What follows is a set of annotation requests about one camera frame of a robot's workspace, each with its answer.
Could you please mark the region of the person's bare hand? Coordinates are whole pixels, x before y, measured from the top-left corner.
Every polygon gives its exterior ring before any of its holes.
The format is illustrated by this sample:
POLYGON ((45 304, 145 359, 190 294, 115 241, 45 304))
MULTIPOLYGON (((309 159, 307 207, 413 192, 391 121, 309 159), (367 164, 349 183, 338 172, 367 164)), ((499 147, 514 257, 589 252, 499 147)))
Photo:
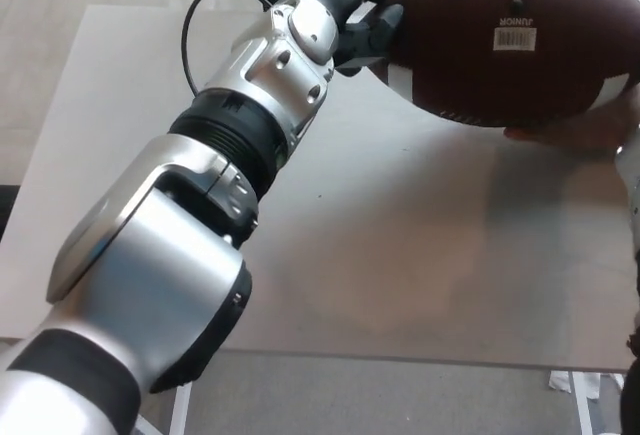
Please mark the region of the person's bare hand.
POLYGON ((581 152, 615 152, 639 126, 639 87, 582 115, 535 128, 505 128, 512 141, 581 152))

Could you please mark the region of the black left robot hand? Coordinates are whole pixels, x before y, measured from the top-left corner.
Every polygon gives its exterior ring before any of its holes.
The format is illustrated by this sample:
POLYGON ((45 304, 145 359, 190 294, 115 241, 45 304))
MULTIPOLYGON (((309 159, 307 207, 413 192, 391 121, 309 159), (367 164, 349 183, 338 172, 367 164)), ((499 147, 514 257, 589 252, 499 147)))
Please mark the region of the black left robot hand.
POLYGON ((316 0, 333 17, 338 29, 335 68, 345 76, 357 74, 386 57, 404 8, 388 0, 316 0))

